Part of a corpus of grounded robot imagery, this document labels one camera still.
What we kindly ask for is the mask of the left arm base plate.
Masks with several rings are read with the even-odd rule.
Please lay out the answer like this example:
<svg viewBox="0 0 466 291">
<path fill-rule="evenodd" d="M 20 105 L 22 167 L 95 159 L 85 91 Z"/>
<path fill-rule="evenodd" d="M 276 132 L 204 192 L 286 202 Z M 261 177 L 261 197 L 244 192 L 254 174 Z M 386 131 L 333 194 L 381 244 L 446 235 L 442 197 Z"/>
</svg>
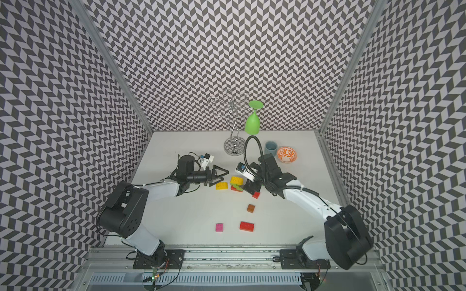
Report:
<svg viewBox="0 0 466 291">
<path fill-rule="evenodd" d="M 138 251 L 132 267 L 137 270 L 180 269 L 184 262 L 185 253 L 186 251 L 183 249 L 166 249 L 156 251 L 153 255 L 145 255 Z"/>
</svg>

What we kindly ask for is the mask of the yellow long lego brick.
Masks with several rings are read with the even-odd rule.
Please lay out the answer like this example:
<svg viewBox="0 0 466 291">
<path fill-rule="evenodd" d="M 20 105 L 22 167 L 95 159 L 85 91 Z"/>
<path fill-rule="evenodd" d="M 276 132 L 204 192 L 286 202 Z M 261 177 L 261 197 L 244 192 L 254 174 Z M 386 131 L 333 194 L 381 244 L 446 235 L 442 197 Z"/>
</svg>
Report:
<svg viewBox="0 0 466 291">
<path fill-rule="evenodd" d="M 231 177 L 230 184 L 234 184 L 237 186 L 242 186 L 243 185 L 243 178 L 240 177 Z"/>
</svg>

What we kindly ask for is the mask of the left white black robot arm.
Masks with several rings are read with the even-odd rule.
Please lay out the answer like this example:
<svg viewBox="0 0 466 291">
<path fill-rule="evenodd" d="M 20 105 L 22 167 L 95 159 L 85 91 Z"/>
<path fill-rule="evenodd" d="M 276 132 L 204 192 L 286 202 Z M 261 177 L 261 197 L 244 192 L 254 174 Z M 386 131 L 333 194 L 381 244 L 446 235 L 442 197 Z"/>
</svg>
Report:
<svg viewBox="0 0 466 291">
<path fill-rule="evenodd" d="M 212 187 L 222 182 L 229 171 L 217 165 L 209 167 L 210 163 L 210 155 L 200 159 L 184 155 L 178 159 L 175 170 L 161 181 L 141 185 L 120 182 L 101 207 L 97 226 L 116 233 L 138 253 L 153 256 L 163 246 L 142 225 L 147 203 L 183 195 L 191 184 Z"/>
</svg>

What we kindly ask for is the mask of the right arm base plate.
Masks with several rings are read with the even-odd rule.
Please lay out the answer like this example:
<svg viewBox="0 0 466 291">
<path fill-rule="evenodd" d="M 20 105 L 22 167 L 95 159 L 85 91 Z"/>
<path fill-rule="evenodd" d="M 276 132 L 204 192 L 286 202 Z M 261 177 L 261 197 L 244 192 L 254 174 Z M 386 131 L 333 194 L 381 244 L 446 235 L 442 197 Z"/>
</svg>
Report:
<svg viewBox="0 0 466 291">
<path fill-rule="evenodd" d="M 282 269 L 327 270 L 331 268 L 328 260 L 310 260 L 304 252 L 297 249 L 281 249 L 279 252 L 279 258 Z"/>
</svg>

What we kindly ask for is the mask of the brown lego brick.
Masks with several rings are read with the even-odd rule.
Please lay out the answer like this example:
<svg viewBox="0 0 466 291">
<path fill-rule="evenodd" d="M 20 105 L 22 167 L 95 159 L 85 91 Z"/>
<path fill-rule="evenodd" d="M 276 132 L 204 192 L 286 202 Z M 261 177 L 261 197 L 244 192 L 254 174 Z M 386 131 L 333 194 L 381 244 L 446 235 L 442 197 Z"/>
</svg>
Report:
<svg viewBox="0 0 466 291">
<path fill-rule="evenodd" d="M 255 205 L 249 204 L 246 211 L 249 213 L 253 213 L 255 210 L 255 207 L 256 207 Z"/>
</svg>

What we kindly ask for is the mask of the red long lego brick front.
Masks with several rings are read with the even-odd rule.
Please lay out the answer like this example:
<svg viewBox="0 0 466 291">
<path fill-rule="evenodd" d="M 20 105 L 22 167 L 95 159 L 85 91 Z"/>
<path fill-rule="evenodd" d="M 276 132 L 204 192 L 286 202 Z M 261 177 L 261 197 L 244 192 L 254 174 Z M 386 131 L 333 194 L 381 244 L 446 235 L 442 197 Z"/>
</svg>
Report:
<svg viewBox="0 0 466 291">
<path fill-rule="evenodd" d="M 241 221 L 241 222 L 240 222 L 239 229 L 242 230 L 242 231 L 245 231 L 245 232 L 253 232 L 253 231 L 254 231 L 254 228 L 255 228 L 255 224 L 254 224 L 254 223 L 248 223 L 248 222 L 245 222 L 245 221 Z"/>
</svg>

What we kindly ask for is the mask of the red long lego brick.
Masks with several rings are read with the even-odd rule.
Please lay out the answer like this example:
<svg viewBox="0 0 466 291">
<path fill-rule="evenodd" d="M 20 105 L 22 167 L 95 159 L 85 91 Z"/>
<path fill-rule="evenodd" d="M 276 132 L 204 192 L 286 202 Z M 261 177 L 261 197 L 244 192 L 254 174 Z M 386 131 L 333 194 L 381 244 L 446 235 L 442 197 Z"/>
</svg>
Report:
<svg viewBox="0 0 466 291">
<path fill-rule="evenodd" d="M 235 191 L 235 192 L 243 192 L 243 190 L 241 188 L 235 188 L 234 186 L 231 186 L 230 189 Z"/>
<path fill-rule="evenodd" d="M 253 232 L 253 231 L 254 231 L 254 228 L 255 228 L 255 224 L 254 224 L 254 223 L 248 223 L 248 222 L 245 222 L 245 221 L 241 221 L 241 222 L 240 222 L 239 229 L 242 230 L 242 231 L 245 231 L 245 232 Z"/>
</svg>

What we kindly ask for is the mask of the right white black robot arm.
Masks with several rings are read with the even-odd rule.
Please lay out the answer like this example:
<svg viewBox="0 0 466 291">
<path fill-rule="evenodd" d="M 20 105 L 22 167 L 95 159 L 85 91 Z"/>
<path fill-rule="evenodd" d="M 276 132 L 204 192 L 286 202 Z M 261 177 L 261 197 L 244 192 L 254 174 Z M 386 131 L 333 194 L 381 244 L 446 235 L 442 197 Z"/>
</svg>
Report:
<svg viewBox="0 0 466 291">
<path fill-rule="evenodd" d="M 251 193 L 255 194 L 264 187 L 271 194 L 301 207 L 323 227 L 322 237 L 311 235 L 298 244 L 297 253 L 304 260 L 331 259 L 348 270 L 373 248 L 373 239 L 354 206 L 340 206 L 322 198 L 296 176 L 282 172 L 271 154 L 261 156 L 258 163 L 240 162 L 235 171 L 247 179 L 244 190 L 252 188 Z"/>
</svg>

